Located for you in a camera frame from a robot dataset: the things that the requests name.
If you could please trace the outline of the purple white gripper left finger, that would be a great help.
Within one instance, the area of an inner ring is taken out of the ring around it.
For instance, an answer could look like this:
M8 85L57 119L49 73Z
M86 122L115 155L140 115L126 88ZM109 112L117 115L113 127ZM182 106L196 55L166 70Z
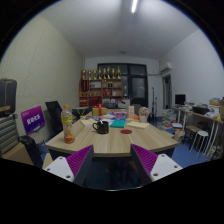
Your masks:
M67 158L59 156L45 168L45 171L81 186L93 157L94 147L89 145Z

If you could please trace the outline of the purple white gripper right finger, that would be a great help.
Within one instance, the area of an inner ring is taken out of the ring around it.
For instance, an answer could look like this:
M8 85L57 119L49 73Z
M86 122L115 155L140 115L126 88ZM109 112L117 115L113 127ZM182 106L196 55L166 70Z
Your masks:
M156 155L135 144L131 145L130 153L143 185L157 181L182 169L166 154Z

